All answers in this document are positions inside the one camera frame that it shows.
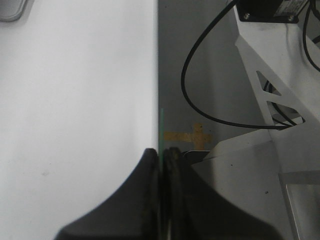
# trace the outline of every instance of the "white surface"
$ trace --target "white surface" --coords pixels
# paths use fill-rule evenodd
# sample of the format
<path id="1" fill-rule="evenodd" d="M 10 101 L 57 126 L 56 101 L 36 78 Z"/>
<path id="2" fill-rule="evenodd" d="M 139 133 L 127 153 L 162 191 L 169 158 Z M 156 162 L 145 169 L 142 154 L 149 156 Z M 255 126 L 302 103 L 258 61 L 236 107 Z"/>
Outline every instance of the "white surface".
<path id="1" fill-rule="evenodd" d="M 320 185 L 288 184 L 286 186 L 299 240 L 320 238 Z"/>
<path id="2" fill-rule="evenodd" d="M 272 225 L 284 240 L 294 239 L 278 177 L 280 164 L 268 130 L 222 141 L 206 160 L 192 166 L 226 200 Z"/>
<path id="3" fill-rule="evenodd" d="M 293 108 L 305 119 L 294 127 L 269 131 L 281 172 L 320 170 L 320 73 L 305 56 L 302 31 L 296 24 L 241 22 L 234 12 L 239 34 L 236 46 L 265 122 L 273 124 L 267 101 Z M 309 38 L 307 45 L 319 64 L 319 48 Z M 262 90 L 257 71 L 281 96 Z"/>
<path id="4" fill-rule="evenodd" d="M 0 235 L 51 240 L 157 147 L 155 0 L 34 0 L 0 23 Z"/>

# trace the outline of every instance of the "black box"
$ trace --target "black box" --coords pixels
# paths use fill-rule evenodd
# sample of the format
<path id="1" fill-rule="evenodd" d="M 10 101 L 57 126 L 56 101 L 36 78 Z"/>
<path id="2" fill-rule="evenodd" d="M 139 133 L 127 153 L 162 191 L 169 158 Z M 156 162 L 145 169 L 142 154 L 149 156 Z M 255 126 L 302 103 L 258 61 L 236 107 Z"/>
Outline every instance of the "black box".
<path id="1" fill-rule="evenodd" d="M 236 5 L 243 22 L 292 23 L 308 0 L 240 0 Z"/>

